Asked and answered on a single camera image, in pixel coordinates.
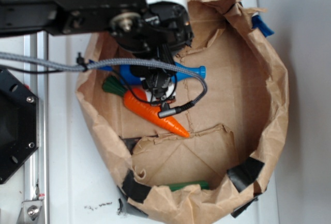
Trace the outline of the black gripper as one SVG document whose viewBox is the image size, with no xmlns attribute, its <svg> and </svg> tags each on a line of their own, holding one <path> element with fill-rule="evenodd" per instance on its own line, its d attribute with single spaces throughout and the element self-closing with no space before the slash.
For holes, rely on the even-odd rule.
<svg viewBox="0 0 331 224">
<path fill-rule="evenodd" d="M 155 60 L 175 65 L 173 54 L 168 45 L 160 45 L 149 52 L 135 52 L 133 55 L 136 58 Z M 170 104 L 173 101 L 173 96 L 167 100 L 167 91 L 169 84 L 172 83 L 171 77 L 175 75 L 175 72 L 153 66 L 145 67 L 133 65 L 130 66 L 130 72 L 136 77 L 144 78 L 142 86 L 156 98 L 153 101 L 161 100 L 162 104 Z"/>
</svg>

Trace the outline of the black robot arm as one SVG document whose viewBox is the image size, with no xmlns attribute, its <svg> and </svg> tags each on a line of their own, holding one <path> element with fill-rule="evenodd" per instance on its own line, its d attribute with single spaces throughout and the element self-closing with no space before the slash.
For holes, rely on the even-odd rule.
<svg viewBox="0 0 331 224">
<path fill-rule="evenodd" d="M 187 0 L 1 0 L 1 36 L 109 32 L 137 58 L 174 64 L 191 44 Z"/>
</svg>

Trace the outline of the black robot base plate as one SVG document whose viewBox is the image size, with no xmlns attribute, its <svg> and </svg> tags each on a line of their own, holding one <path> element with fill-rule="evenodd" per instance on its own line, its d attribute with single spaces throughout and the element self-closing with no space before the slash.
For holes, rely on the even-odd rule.
<svg viewBox="0 0 331 224">
<path fill-rule="evenodd" d="M 7 69 L 1 69 L 1 184 L 29 159 L 34 148 L 35 108 L 27 101 L 33 93 Z"/>
</svg>

